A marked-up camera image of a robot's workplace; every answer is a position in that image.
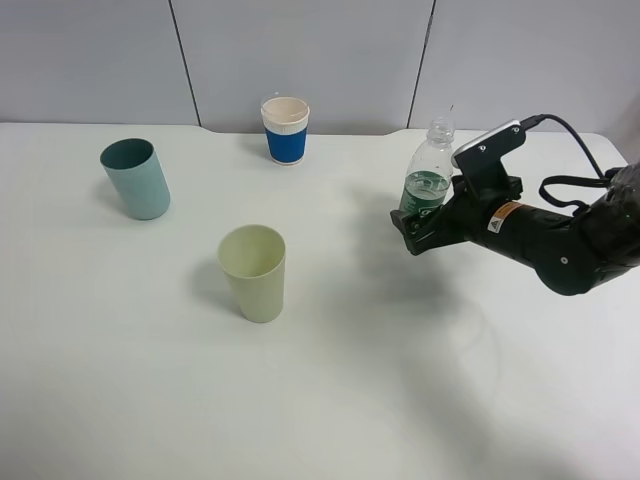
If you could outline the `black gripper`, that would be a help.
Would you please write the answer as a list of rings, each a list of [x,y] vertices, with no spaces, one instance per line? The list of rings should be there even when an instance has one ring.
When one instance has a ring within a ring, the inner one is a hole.
[[[436,210],[422,215],[401,210],[390,212],[391,222],[414,256],[428,250],[475,242],[483,233],[498,207],[519,200],[523,192],[520,177],[507,177],[507,190],[489,192],[484,200],[473,200],[463,175],[454,175],[445,201]]]

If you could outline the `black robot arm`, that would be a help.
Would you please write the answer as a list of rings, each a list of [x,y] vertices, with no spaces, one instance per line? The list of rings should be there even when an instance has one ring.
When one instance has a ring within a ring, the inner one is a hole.
[[[523,204],[522,181],[472,192],[468,180],[453,179],[454,195],[422,216],[390,213],[413,255],[472,242],[532,268],[552,291],[573,296],[617,278],[639,264],[639,167],[612,168],[601,179],[566,175],[542,183],[602,188],[593,204],[574,202],[570,216]]]

